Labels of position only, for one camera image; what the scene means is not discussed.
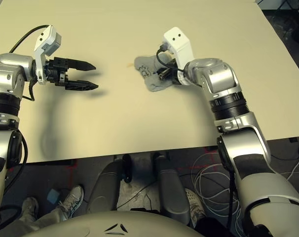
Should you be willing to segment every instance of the table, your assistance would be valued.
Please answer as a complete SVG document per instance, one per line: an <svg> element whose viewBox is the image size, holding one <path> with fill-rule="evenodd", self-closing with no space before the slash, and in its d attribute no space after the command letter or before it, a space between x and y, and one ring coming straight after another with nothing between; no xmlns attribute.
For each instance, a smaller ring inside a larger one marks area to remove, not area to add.
<svg viewBox="0 0 299 237"><path fill-rule="evenodd" d="M174 26L191 40L195 58L221 58L234 68L267 140L299 136L299 69L252 0L4 0L0 54L43 24L62 35L52 56L97 67L69 71L69 79L100 87L34 87L36 101L23 100L19 112L28 162L215 145L200 88L149 92L133 67L135 57L154 55ZM15 53L33 56L39 33Z"/></svg>

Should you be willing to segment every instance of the sock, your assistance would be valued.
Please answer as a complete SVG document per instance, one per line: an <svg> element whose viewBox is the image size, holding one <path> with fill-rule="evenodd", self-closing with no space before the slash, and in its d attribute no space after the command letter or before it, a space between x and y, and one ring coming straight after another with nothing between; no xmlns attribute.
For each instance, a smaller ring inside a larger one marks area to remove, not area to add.
<svg viewBox="0 0 299 237"><path fill-rule="evenodd" d="M165 53L161 53L159 59L164 63L171 61L171 57ZM149 91L164 90L173 84L171 80L161 81L159 79L157 71L164 66L158 62L156 55L151 57L137 57L134 60L134 67L141 73Z"/></svg>

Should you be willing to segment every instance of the sneaker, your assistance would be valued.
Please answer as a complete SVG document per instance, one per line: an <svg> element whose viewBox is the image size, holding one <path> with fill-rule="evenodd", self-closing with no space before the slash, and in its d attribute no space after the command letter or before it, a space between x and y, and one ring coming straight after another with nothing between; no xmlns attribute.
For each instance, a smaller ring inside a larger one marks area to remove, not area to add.
<svg viewBox="0 0 299 237"><path fill-rule="evenodd" d="M73 216L74 212L80 207L84 200L84 189L82 186L77 185L73 187L70 193L65 198L64 202L59 202L57 208L62 209L66 219Z"/></svg>
<svg viewBox="0 0 299 237"><path fill-rule="evenodd" d="M34 197L27 197L21 207L22 218L28 218L31 221L35 221L37 219L37 213L39 210L39 204Z"/></svg>
<svg viewBox="0 0 299 237"><path fill-rule="evenodd" d="M185 189L185 191L190 204L191 222L193 227L195 227L197 222L205 217L205 212L198 195L190 189Z"/></svg>

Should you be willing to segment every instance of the black cable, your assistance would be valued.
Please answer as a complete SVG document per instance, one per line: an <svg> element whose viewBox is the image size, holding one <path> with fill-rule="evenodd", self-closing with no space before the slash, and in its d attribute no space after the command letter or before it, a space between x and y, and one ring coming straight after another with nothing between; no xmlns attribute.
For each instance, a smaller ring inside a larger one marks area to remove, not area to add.
<svg viewBox="0 0 299 237"><path fill-rule="evenodd" d="M180 72L182 72L182 73L185 72L184 70L182 70L182 69L180 69L180 68L171 67L171 66L167 65L166 63L164 63L163 61L161 61L160 58L159 58L159 56L158 56L158 54L159 54L160 52L162 52L161 49L159 49L159 50L156 52L156 58L157 58L158 62L160 62L160 64L162 64L162 65L165 66L166 68L171 68L171 69L174 69L174 70L178 70L178 71L180 71Z"/></svg>
<svg viewBox="0 0 299 237"><path fill-rule="evenodd" d="M37 26L33 28L32 30L28 31L24 36L21 37L21 39L13 46L13 48L9 51L9 53L13 53L16 48L24 41L29 35L31 35L34 31L37 31L39 29L47 28L49 25L42 25L42 26Z"/></svg>
<svg viewBox="0 0 299 237"><path fill-rule="evenodd" d="M29 82L29 94L30 94L30 98L27 96L22 96L22 98L27 99L27 100L31 100L31 101L35 101L35 97L33 95L33 86L37 83L37 80L31 80Z"/></svg>
<svg viewBox="0 0 299 237"><path fill-rule="evenodd" d="M7 185L7 187L5 188L3 194L5 195L8 190L11 188L11 186L17 181L17 179L19 178L19 176L21 175L23 169L25 168L26 166L26 163L27 163L27 159L28 159L28 147L27 147L27 142L24 138L24 136L22 135L21 133L21 137L22 137L22 144L23 144L23 148L24 148L24 151L25 151L25 154L24 154L24 157L23 157L23 161L22 161L22 164L21 164L21 167L18 171L18 173L15 175L15 177L11 180L11 182Z"/></svg>
<svg viewBox="0 0 299 237"><path fill-rule="evenodd" d="M234 172L229 172L229 203L228 203L228 218L227 218L227 224L226 228L230 230L230 227L232 225L232 218L233 218L233 196L234 196Z"/></svg>
<svg viewBox="0 0 299 237"><path fill-rule="evenodd" d="M153 208L152 208L152 206L151 206L151 199L150 199L150 197L148 196L148 194L146 194L146 197L149 199L150 209L153 210Z"/></svg>
<svg viewBox="0 0 299 237"><path fill-rule="evenodd" d="M16 213L12 217L8 218L6 221L4 221L0 224L0 230L5 228L7 225L9 225L14 220L16 220L21 214L21 207L16 206L16 205L1 206L0 207L0 212L5 211L5 210L9 210L9 209L16 209Z"/></svg>

